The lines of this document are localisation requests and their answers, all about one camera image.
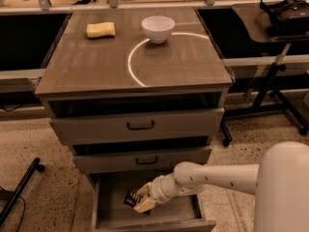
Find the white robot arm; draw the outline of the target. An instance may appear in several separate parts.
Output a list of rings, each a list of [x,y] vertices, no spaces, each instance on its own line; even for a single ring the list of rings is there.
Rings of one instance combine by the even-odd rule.
[[[174,197],[201,192],[206,185],[255,196],[254,232],[309,232],[309,146],[281,142],[259,164],[177,164],[137,191],[134,210],[144,213]]]

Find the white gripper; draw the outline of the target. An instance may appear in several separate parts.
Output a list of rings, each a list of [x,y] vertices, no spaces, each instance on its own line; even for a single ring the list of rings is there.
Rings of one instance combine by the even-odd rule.
[[[156,177],[137,191],[137,194],[143,197],[140,197],[133,207],[136,212],[145,213],[153,209],[155,203],[164,204],[170,201],[170,198],[163,191],[164,180],[163,175]]]

